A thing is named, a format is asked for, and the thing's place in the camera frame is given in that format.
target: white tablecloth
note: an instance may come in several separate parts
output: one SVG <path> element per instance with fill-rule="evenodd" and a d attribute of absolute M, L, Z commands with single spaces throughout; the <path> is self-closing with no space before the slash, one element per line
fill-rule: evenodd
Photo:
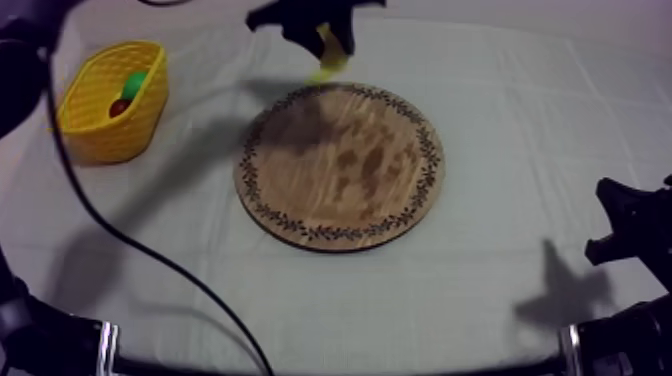
<path fill-rule="evenodd" d="M 171 94 L 150 148 L 80 168 L 110 220 L 213 287 L 280 372 L 458 370 L 543 357 L 555 331 L 663 289 L 636 260 L 592 267 L 610 232 L 595 195 L 672 172 L 672 65 L 516 31 L 357 19 L 338 77 L 415 104 L 443 142 L 429 215 L 370 252 L 307 253 L 264 233 L 232 182 L 250 120 L 316 69 L 277 29 L 146 36 L 169 52 Z M 254 370 L 240 334 L 186 281 L 92 224 L 41 130 L 0 207 L 0 240 L 33 292 L 122 326 L 122 351 Z"/>

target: green ball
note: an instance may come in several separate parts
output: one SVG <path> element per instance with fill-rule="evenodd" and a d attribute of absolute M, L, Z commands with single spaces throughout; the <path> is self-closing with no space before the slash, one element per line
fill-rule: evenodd
<path fill-rule="evenodd" d="M 142 83 L 147 77 L 147 72 L 134 72 L 128 76 L 124 89 L 121 91 L 121 99 L 133 100 L 142 87 Z"/>

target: black cable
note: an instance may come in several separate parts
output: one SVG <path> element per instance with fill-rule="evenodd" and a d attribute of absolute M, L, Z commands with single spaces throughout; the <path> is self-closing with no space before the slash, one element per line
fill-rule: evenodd
<path fill-rule="evenodd" d="M 182 5 L 190 2 L 192 0 L 171 0 L 171 1 L 156 1 L 156 0 L 138 0 L 138 2 L 149 5 L 150 7 L 173 7 L 176 5 Z"/>
<path fill-rule="evenodd" d="M 54 95 L 54 88 L 52 86 L 53 81 L 51 77 L 50 57 L 46 59 L 46 69 L 47 69 L 47 83 L 48 83 L 47 113 L 49 115 L 49 121 L 51 122 L 52 127 L 51 133 L 54 137 L 54 143 L 56 144 L 56 151 L 58 152 L 58 157 L 61 161 L 61 164 L 63 165 L 63 169 L 65 170 L 65 175 L 70 181 L 70 185 L 72 186 L 75 195 L 81 202 L 82 206 L 84 206 L 86 212 L 91 216 L 91 218 L 93 218 L 93 220 L 96 223 L 98 223 L 98 225 L 100 225 L 100 227 L 105 229 L 112 236 L 114 236 L 121 242 L 126 243 L 131 247 L 137 249 L 138 251 L 144 253 L 145 255 L 153 258 L 154 260 L 164 264 L 165 266 L 169 267 L 170 269 L 180 274 L 182 277 L 186 278 L 189 282 L 196 285 L 196 287 L 201 289 L 201 291 L 203 291 L 205 295 L 207 295 L 210 299 L 212 299 L 215 302 L 215 304 L 219 306 L 219 308 L 221 308 L 224 312 L 226 312 L 226 314 L 229 315 L 231 320 L 233 320 L 233 322 L 238 326 L 238 328 L 240 328 L 240 331 L 243 332 L 247 340 L 250 342 L 254 350 L 259 355 L 259 359 L 264 365 L 264 368 L 266 369 L 268 376 L 274 376 L 275 373 L 273 372 L 273 368 L 271 367 L 270 362 L 266 358 L 264 351 L 261 349 L 261 346 L 259 346 L 259 343 L 257 343 L 257 340 L 254 338 L 250 330 L 247 329 L 245 323 L 243 323 L 243 321 L 238 317 L 238 315 L 236 315 L 236 313 L 233 312 L 233 310 L 229 308 L 229 306 L 226 303 L 224 303 L 224 301 L 219 296 L 217 296 L 217 294 L 215 294 L 215 292 L 212 291 L 210 287 L 208 287 L 200 279 L 198 279 L 196 276 L 191 274 L 189 271 L 187 271 L 186 269 L 184 269 L 182 266 L 175 263 L 171 259 L 145 246 L 144 244 L 129 237 L 123 232 L 117 230 L 114 226 L 108 223 L 105 220 L 105 218 L 103 218 L 103 216 L 98 212 L 98 210 L 96 210 L 93 204 L 91 204 L 91 201 L 89 201 L 88 197 L 86 196 L 86 193 L 84 193 L 84 189 L 82 188 L 81 184 L 79 183 L 79 180 L 77 179 L 77 175 L 75 174 L 75 171 L 72 168 L 70 157 L 68 156 L 68 152 L 65 150 L 65 145 L 63 143 L 63 134 L 61 133 L 61 128 L 58 125 L 58 118 L 56 116 L 56 100 Z"/>

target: floral border pattern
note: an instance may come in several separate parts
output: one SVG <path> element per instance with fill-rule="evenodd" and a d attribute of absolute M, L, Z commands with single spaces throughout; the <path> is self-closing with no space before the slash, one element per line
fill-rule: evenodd
<path fill-rule="evenodd" d="M 266 123 L 268 118 L 278 111 L 289 108 L 298 99 L 319 96 L 336 89 L 371 100 L 383 100 L 388 106 L 394 108 L 399 115 L 404 116 L 412 124 L 416 125 L 415 134 L 420 144 L 420 154 L 425 161 L 425 165 L 421 168 L 422 174 L 415 184 L 415 191 L 410 197 L 409 204 L 400 213 L 388 215 L 378 223 L 373 223 L 365 228 L 323 227 L 321 225 L 316 227 L 307 226 L 302 220 L 290 218 L 287 213 L 274 210 L 267 203 L 264 203 L 261 199 L 261 190 L 257 183 L 258 169 L 254 165 L 254 160 L 257 156 L 256 148 L 261 143 L 263 124 Z M 264 111 L 255 120 L 253 130 L 244 145 L 243 158 L 240 162 L 240 168 L 243 172 L 241 180 L 244 184 L 244 191 L 241 194 L 251 204 L 248 210 L 254 211 L 260 219 L 273 222 L 278 228 L 284 231 L 300 232 L 301 236 L 308 238 L 308 241 L 318 239 L 330 241 L 342 238 L 354 241 L 362 239 L 365 236 L 380 236 L 392 229 L 408 226 L 416 213 L 427 202 L 430 189 L 437 183 L 436 174 L 441 158 L 439 148 L 437 148 L 430 137 L 430 130 L 426 126 L 425 118 L 416 109 L 395 95 L 384 90 L 362 87 L 356 84 L 309 86 L 290 93 L 285 99 Z"/>

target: white table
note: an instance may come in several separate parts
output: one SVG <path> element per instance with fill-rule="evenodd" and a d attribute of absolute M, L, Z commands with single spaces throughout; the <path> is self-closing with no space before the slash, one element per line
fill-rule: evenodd
<path fill-rule="evenodd" d="M 663 293 L 638 261 L 594 268 L 583 247 L 609 233 L 600 178 L 656 189 L 672 172 L 672 65 L 477 26 L 358 19 L 356 35 L 338 79 L 406 98 L 445 149 L 441 196 L 407 235 L 333 257 L 286 246 L 248 217 L 231 178 L 240 137 L 317 64 L 278 30 L 253 37 L 238 25 L 150 36 L 169 51 L 168 106 L 142 156 L 79 169 L 91 198 L 221 294 L 281 372 L 543 357 L 559 327 Z M 121 324 L 127 354 L 255 368 L 202 294 L 92 224 L 46 132 L 4 198 L 0 239 L 35 294 Z"/>

